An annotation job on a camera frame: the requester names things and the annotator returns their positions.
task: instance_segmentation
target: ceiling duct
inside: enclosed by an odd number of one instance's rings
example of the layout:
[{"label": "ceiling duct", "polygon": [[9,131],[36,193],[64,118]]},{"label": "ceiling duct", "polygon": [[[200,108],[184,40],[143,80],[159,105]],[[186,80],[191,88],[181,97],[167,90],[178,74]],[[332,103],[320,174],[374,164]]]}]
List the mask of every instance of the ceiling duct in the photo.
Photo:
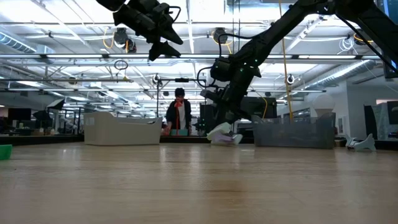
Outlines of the ceiling duct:
[{"label": "ceiling duct", "polygon": [[322,77],[325,78],[317,78],[315,82],[306,85],[305,89],[309,90],[318,86],[328,87],[336,85],[343,80],[367,72],[368,70],[372,70],[375,66],[376,61],[374,60],[363,60],[361,62],[352,63],[351,65],[341,65],[322,75]]},{"label": "ceiling duct", "polygon": [[[284,14],[289,9],[289,4],[292,1],[284,2],[282,4],[282,13]],[[268,20],[279,19],[279,2],[270,0],[227,0],[226,13],[246,18],[249,20]]]},{"label": "ceiling duct", "polygon": [[[46,45],[33,44],[18,35],[0,27],[0,43],[25,54],[54,54],[55,51]],[[49,59],[38,59],[38,62],[52,63]]]}]

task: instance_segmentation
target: black equipment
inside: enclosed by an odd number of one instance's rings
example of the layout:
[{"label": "black equipment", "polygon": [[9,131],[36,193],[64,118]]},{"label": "black equipment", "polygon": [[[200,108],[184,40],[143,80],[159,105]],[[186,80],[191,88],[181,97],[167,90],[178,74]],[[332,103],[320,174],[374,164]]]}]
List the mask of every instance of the black equipment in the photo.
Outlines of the black equipment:
[{"label": "black equipment", "polygon": [[[162,54],[181,56],[180,52],[171,47],[167,41],[163,43],[160,41],[163,37],[176,44],[183,44],[182,39],[172,27],[181,12],[180,7],[169,6],[156,0],[132,0],[128,4],[125,4],[126,0],[97,0],[97,2],[110,11],[114,11],[113,19],[116,26],[123,23],[136,31],[137,36],[145,37],[147,43],[153,44],[149,50],[149,60],[154,61]],[[175,19],[170,16],[172,13],[170,8],[179,10]]]},{"label": "black equipment", "polygon": [[29,108],[8,108],[8,121],[30,121],[31,116]]},{"label": "black equipment", "polygon": [[386,60],[348,21],[357,23],[365,33],[395,62],[398,62],[398,26],[394,24],[373,0],[298,0],[271,27],[250,39],[238,52],[228,58],[221,56],[211,67],[211,77],[221,82],[229,82],[222,90],[212,92],[203,90],[201,96],[216,103],[216,123],[232,124],[239,118],[251,119],[250,114],[241,109],[241,101],[248,93],[248,87],[254,77],[261,77],[258,66],[265,61],[271,50],[309,14],[336,14],[344,23],[357,32],[359,38],[371,48],[390,67]]},{"label": "black equipment", "polygon": [[276,99],[268,97],[264,97],[264,99],[261,97],[244,97],[241,102],[242,110],[247,114],[262,118],[267,107],[264,118],[276,118]]},{"label": "black equipment", "polygon": [[[260,118],[264,117],[272,119],[277,117],[276,107],[277,102],[275,98],[261,98],[261,97],[244,97],[241,102],[241,107],[244,112],[250,115],[256,115]],[[244,137],[253,138],[253,125],[252,123],[238,123],[238,134]]]},{"label": "black equipment", "polygon": [[122,49],[123,50],[127,49],[127,53],[137,52],[136,43],[129,38],[129,36],[127,35],[126,28],[117,29],[117,31],[114,33],[114,41],[119,45],[123,45]]}]

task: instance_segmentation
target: cable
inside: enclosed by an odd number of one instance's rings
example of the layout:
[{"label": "cable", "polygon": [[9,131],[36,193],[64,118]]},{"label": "cable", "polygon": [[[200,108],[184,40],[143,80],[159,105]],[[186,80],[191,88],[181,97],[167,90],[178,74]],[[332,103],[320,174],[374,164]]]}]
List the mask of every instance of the cable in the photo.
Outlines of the cable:
[{"label": "cable", "polygon": [[[280,13],[280,16],[282,17],[282,1],[281,0],[279,0],[279,13]],[[293,122],[292,104],[290,102],[289,86],[287,84],[287,66],[286,66],[285,39],[282,39],[282,50],[284,52],[285,86],[286,86],[287,102],[288,102],[288,105],[289,105],[289,117],[290,117],[290,122]]]},{"label": "cable", "polygon": [[268,109],[268,101],[258,92],[256,92],[253,88],[253,86],[250,86],[250,88],[252,88],[252,90],[257,93],[265,102],[266,102],[266,109],[264,110],[264,114],[262,115],[262,118],[264,119],[266,117],[266,113],[267,113],[267,109]]},{"label": "cable", "polygon": [[[108,28],[105,28],[104,37],[106,36],[106,31],[108,31]],[[103,39],[104,46],[107,49],[111,49],[113,47],[113,42],[114,42],[114,32],[112,34],[112,45],[111,46],[106,45],[105,39]]]},{"label": "cable", "polygon": [[341,21],[343,21],[349,28],[351,28],[360,38],[362,38],[363,42],[377,55],[379,58],[386,64],[388,67],[390,67],[396,74],[398,74],[398,70],[391,65],[391,63],[383,56],[381,55],[370,43],[366,38],[353,26],[351,25],[346,19],[336,15]]},{"label": "cable", "polygon": [[235,34],[221,34],[221,35],[219,35],[218,36],[218,48],[219,48],[219,50],[220,50],[220,56],[219,57],[221,57],[221,54],[222,54],[222,49],[221,49],[221,44],[220,44],[220,37],[222,37],[222,36],[224,36],[224,35],[226,35],[226,36],[230,36],[230,37],[237,37],[237,38],[242,38],[242,39],[245,39],[245,40],[250,40],[250,39],[253,39],[253,37],[255,37],[255,36],[252,36],[252,37],[243,37],[243,36],[240,36],[240,35],[235,35]]},{"label": "cable", "polygon": [[180,12],[181,12],[181,7],[180,6],[170,6],[171,9],[178,9],[178,13],[177,16],[175,17],[175,19],[173,20],[173,22],[175,22],[178,17],[180,16]]},{"label": "cable", "polygon": [[[217,41],[214,39],[214,33],[215,33],[214,31],[211,33],[211,37],[212,37],[214,43],[219,44],[220,40],[217,42]],[[233,42],[234,42],[234,41],[232,40],[231,42],[229,42],[229,43],[227,43],[227,44],[221,44],[222,46],[227,46],[227,47],[228,47],[229,54],[232,54],[231,48],[230,48],[229,46],[230,46]]]},{"label": "cable", "polygon": [[358,38],[356,35],[357,35],[357,34],[354,34],[354,38],[355,38],[356,40],[359,40],[359,41],[361,41],[361,42],[364,42],[363,39]]},{"label": "cable", "polygon": [[210,67],[205,67],[205,68],[199,70],[199,72],[198,72],[198,74],[197,74],[197,82],[198,82],[198,84],[199,84],[200,86],[202,86],[203,88],[213,87],[214,83],[216,83],[216,80],[215,80],[215,79],[213,79],[213,82],[212,82],[210,85],[208,85],[208,86],[202,85],[202,84],[199,82],[199,74],[200,74],[200,72],[203,71],[204,69],[210,69],[210,68],[212,68],[212,66],[210,66]]}]

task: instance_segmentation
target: white object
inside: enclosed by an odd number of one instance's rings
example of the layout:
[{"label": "white object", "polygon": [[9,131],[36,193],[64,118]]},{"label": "white object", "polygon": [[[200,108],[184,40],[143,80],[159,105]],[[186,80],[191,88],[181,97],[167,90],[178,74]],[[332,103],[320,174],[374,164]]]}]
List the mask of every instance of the white object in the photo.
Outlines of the white object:
[{"label": "white object", "polygon": [[85,144],[132,146],[159,144],[162,118],[116,118],[109,112],[84,114]]},{"label": "white object", "polygon": [[370,134],[364,141],[356,141],[356,138],[351,138],[349,136],[346,136],[347,143],[346,143],[346,148],[347,149],[354,149],[355,151],[361,150],[361,149],[370,149],[372,151],[376,151],[376,147],[374,147],[374,139],[373,139],[373,134]]},{"label": "white object", "polygon": [[231,125],[227,122],[218,125],[207,135],[207,139],[212,144],[218,144],[223,146],[235,145],[237,146],[243,138],[241,134],[230,135]]},{"label": "white object", "polygon": [[180,129],[186,129],[185,125],[187,125],[187,122],[185,121],[185,103],[182,102],[182,106],[178,107],[178,114],[180,116]]},{"label": "white object", "polygon": [[318,117],[320,118],[325,113],[330,113],[335,108],[335,101],[333,97],[327,94],[322,94],[317,96],[312,101],[312,107],[317,112]]}]

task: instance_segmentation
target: black machine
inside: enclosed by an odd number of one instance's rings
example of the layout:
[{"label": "black machine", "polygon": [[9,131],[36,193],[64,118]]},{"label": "black machine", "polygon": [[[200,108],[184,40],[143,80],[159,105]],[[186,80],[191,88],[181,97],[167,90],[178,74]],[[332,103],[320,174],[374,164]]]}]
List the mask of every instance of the black machine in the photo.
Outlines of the black machine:
[{"label": "black machine", "polygon": [[[153,61],[160,55],[179,57],[181,54],[168,42],[161,42],[163,37],[176,44],[183,44],[182,39],[173,30],[172,24],[181,12],[178,6],[169,6],[156,0],[132,0],[125,4],[126,0],[97,0],[105,8],[114,11],[114,24],[125,24],[134,31],[136,35],[142,35],[147,42],[153,44],[149,51],[149,60]],[[178,14],[173,19],[170,14],[171,8],[178,9]]]},{"label": "black machine", "polygon": [[[97,0],[114,13],[115,24],[125,23],[141,34],[147,41],[154,43],[149,52],[149,59],[154,60],[160,54],[179,56],[179,52],[160,43],[160,36],[182,44],[181,39],[172,29],[169,6],[155,0],[132,0],[124,5],[124,0]],[[272,48],[281,41],[309,14],[336,14],[352,28],[358,37],[379,56],[393,72],[398,74],[391,61],[385,59],[348,21],[355,22],[382,49],[392,61],[398,62],[398,26],[392,22],[374,3],[373,0],[298,0],[271,27],[253,37],[241,37],[234,34],[220,34],[218,43],[224,36],[250,39],[238,52],[228,58],[221,56],[211,69],[214,82],[207,87],[216,87],[216,91],[203,90],[201,95],[216,103],[216,124],[233,123],[239,118],[251,119],[250,114],[241,109],[241,101],[248,93],[248,87],[254,77],[261,77],[258,66],[265,61]],[[215,80],[229,82],[225,88],[215,86]]]}]

